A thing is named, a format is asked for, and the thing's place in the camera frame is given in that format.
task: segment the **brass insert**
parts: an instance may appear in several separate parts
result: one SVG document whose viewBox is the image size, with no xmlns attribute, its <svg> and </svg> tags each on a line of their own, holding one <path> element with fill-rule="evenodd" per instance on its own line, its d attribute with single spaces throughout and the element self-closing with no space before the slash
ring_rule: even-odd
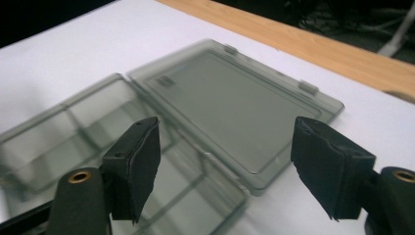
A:
<svg viewBox="0 0 415 235">
<path fill-rule="evenodd" d="M 82 183 L 88 180 L 91 177 L 91 173 L 89 171 L 79 171 L 74 173 L 69 178 L 69 183 Z"/>
<path fill-rule="evenodd" d="M 415 183 L 415 174 L 412 172 L 405 171 L 405 170 L 396 170 L 393 172 L 393 175 L 396 178 L 403 180 L 405 182 Z"/>
</svg>

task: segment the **transparent plastic case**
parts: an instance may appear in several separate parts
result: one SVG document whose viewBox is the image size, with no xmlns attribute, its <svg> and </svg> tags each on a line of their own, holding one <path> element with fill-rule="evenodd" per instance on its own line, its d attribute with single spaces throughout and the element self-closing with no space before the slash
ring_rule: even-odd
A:
<svg viewBox="0 0 415 235">
<path fill-rule="evenodd" d="M 114 234 L 225 231 L 248 194 L 140 98 L 119 74 L 0 136 L 1 186 L 10 217 L 53 199 L 68 171 L 98 167 L 118 137 L 142 118 L 161 120 L 161 165 L 139 224 L 112 221 Z"/>
<path fill-rule="evenodd" d="M 289 163 L 297 116 L 328 122 L 344 108 L 317 87 L 213 40 L 128 76 L 153 107 L 216 155 L 255 195 Z"/>
</svg>

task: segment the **dark background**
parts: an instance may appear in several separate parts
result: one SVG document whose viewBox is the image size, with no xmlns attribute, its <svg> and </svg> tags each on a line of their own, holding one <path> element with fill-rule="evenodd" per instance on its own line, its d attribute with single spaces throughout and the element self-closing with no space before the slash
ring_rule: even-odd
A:
<svg viewBox="0 0 415 235">
<path fill-rule="evenodd" d="M 0 48 L 113 1 L 2 0 L 0 2 Z"/>
<path fill-rule="evenodd" d="M 413 0 L 214 0 L 377 53 Z M 393 56 L 415 65 L 415 25 Z"/>
</svg>

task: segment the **wooden table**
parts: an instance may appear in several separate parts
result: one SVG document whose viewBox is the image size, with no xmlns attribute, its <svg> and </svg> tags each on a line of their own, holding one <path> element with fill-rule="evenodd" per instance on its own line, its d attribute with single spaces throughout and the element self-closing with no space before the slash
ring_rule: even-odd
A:
<svg viewBox="0 0 415 235">
<path fill-rule="evenodd" d="M 415 100 L 415 66 L 209 0 L 159 0 L 373 88 Z"/>
</svg>

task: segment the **white table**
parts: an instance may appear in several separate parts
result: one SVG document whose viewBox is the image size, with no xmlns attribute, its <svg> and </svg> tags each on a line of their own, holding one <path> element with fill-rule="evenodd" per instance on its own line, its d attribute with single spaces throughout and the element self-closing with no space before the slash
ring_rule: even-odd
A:
<svg viewBox="0 0 415 235">
<path fill-rule="evenodd" d="M 0 49 L 0 133 L 113 73 L 204 38 L 230 44 L 341 100 L 331 126 L 388 165 L 415 169 L 415 106 L 151 0 L 121 0 Z M 359 220 L 332 221 L 290 165 L 229 234 L 364 234 Z"/>
</svg>

